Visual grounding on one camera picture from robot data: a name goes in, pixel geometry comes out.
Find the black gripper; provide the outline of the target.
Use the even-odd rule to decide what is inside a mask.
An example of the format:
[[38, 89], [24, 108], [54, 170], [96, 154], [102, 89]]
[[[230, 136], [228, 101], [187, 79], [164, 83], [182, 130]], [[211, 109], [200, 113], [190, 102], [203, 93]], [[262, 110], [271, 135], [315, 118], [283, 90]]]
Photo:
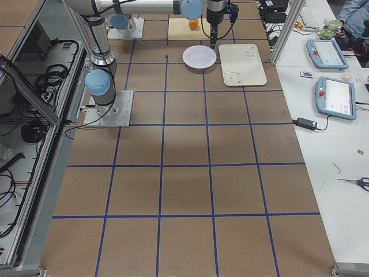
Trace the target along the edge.
[[210, 48], [215, 48], [218, 37], [218, 25], [223, 22], [224, 1], [208, 0], [206, 8], [206, 20], [210, 24]]

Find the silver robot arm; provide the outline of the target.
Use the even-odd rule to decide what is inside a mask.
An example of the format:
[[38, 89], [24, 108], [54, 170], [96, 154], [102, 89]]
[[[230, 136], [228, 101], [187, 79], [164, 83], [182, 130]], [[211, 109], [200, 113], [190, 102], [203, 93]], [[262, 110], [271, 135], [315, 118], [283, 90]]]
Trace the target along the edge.
[[210, 24], [210, 47], [215, 48], [218, 41], [219, 25], [229, 12], [230, 1], [96, 1], [95, 14], [110, 10], [123, 14], [181, 14], [188, 20], [195, 20], [206, 13]]
[[119, 106], [115, 88], [117, 61], [110, 50], [104, 12], [97, 7], [97, 1], [66, 1], [65, 4], [78, 17], [76, 25], [91, 51], [92, 70], [85, 77], [85, 87], [97, 110], [111, 111]]

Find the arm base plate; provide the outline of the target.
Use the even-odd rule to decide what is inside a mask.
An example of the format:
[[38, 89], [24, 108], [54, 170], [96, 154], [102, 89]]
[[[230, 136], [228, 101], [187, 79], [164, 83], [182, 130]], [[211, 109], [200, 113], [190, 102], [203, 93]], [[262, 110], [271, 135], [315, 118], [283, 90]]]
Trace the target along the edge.
[[84, 125], [87, 128], [129, 127], [134, 91], [123, 90], [116, 93], [115, 102], [110, 106], [96, 106], [90, 97], [85, 113]]
[[143, 35], [144, 18], [130, 18], [127, 27], [122, 29], [118, 23], [111, 23], [107, 37], [108, 40], [134, 40], [141, 39]]

